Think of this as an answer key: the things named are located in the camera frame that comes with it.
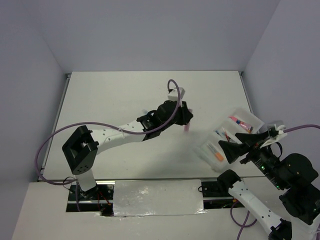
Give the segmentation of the purple highlighter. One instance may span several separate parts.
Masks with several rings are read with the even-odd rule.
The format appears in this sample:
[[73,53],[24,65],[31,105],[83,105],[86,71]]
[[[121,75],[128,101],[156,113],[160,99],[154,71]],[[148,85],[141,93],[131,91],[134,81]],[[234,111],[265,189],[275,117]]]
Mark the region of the purple highlighter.
[[184,132],[187,133],[187,132],[189,131],[189,129],[190,129],[190,123],[191,123],[191,122],[189,122],[187,125],[184,126]]

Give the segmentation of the red gel pen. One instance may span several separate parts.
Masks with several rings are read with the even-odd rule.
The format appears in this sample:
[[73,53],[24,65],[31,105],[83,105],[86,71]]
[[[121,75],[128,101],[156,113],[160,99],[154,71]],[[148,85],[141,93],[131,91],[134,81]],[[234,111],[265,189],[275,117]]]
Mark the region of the red gel pen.
[[222,130],[223,130],[223,133],[224,133],[224,136],[225,136],[226,140],[227,140],[228,142],[230,142],[231,138],[228,136],[226,130],[225,130],[224,128],[222,128]]

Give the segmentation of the orange highlighter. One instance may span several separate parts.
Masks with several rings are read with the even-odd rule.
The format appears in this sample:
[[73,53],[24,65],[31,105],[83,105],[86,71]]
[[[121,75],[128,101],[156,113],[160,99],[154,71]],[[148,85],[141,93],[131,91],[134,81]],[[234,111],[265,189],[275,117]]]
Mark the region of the orange highlighter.
[[218,161],[222,162],[224,160],[224,157],[220,154],[220,152],[211,143],[208,143],[207,146],[211,150],[211,152],[213,153],[213,155],[216,157],[216,159]]

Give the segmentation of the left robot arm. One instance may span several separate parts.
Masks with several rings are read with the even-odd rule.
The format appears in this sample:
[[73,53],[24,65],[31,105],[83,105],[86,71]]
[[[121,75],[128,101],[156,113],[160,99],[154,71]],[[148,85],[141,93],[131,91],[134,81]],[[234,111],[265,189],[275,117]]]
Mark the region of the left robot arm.
[[92,171],[98,154],[124,144],[153,139],[172,125],[188,125],[192,118],[185,101],[177,106],[176,101],[166,100],[156,110],[115,129],[90,130],[86,125],[79,126],[64,143],[62,151],[77,179],[80,194],[91,200],[100,191]]

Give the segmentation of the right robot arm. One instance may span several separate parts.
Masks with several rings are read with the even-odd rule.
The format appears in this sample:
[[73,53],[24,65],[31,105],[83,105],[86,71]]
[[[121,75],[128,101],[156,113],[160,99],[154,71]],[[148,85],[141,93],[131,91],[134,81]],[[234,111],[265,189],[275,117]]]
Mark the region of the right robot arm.
[[279,191],[279,201],[290,219],[275,214],[233,170],[217,178],[217,190],[238,200],[264,228],[270,240],[318,240],[320,238],[320,190],[313,185],[318,172],[302,154],[291,153],[281,159],[271,149],[287,135],[286,130],[264,133],[236,133],[240,143],[220,140],[227,161],[242,157],[241,164],[252,163]]

